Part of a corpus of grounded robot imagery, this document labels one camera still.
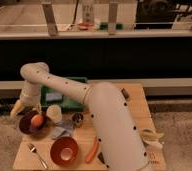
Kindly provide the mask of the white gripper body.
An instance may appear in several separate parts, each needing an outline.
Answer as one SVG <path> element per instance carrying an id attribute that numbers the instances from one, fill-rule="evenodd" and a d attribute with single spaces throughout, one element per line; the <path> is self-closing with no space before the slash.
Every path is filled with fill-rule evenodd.
<path id="1" fill-rule="evenodd" d="M 36 106 L 40 103 L 41 94 L 37 95 L 28 95 L 27 93 L 21 92 L 19 100 L 21 104 L 25 107 Z"/>

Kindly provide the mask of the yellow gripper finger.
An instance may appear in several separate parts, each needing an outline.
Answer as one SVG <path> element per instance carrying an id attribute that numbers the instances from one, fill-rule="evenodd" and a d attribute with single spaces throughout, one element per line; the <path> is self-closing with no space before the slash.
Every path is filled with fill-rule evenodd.
<path id="1" fill-rule="evenodd" d="M 11 117 L 15 117 L 19 112 L 21 112 L 23 110 L 23 106 L 20 100 L 17 100 L 16 103 L 14 104 L 11 112 L 10 112 L 10 116 Z"/>

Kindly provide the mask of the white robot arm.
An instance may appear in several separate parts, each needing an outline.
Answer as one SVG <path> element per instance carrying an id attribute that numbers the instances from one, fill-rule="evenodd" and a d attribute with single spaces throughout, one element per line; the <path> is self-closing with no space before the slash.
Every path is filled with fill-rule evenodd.
<path id="1" fill-rule="evenodd" d="M 154 171 L 128 102 L 114 84 L 88 85 L 59 77 L 51 74 L 44 62 L 25 64 L 20 74 L 24 84 L 11 117 L 27 106 L 38 105 L 45 85 L 88 108 L 108 171 Z"/>

